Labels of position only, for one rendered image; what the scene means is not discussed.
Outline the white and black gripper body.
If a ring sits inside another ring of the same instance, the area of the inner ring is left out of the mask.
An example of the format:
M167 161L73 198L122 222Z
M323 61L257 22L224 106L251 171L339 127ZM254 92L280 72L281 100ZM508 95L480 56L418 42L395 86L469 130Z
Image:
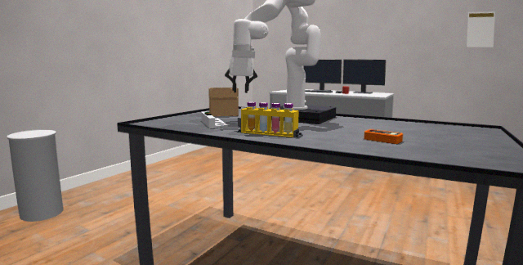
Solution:
M232 57L230 54L230 75L234 76L252 76L253 75L253 58Z

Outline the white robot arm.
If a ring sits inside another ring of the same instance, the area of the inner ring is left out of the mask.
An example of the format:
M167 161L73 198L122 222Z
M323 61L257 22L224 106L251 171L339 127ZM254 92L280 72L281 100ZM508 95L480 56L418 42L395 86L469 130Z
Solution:
M262 39L269 30L265 22L273 20L285 6L291 12L292 26L290 39L293 44L306 44L307 47L291 47L286 51L287 64L287 103L293 110L305 110L306 74L303 65L315 65L320 54L320 30L316 25L308 25L308 15L303 7L315 0L266 0L244 20L234 22L234 41L232 56L255 58L251 39Z

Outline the brown cardboard box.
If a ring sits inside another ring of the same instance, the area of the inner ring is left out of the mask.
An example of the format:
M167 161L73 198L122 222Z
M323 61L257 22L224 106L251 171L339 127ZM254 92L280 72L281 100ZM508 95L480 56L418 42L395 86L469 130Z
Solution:
M212 116L239 116L239 89L210 88Z

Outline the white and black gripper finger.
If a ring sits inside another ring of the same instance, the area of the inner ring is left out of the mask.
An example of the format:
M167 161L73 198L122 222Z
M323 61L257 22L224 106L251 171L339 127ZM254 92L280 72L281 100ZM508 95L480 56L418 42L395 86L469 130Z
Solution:
M249 76L245 76L246 78L246 84L245 84L245 93L248 93L249 90L249 84L251 81L253 81L257 77L256 72L253 70L253 76L249 78Z
M230 73L230 68L227 70L227 72L225 73L225 76L233 83L233 91L236 92L236 76L233 76L234 78L231 78L229 76L229 73Z

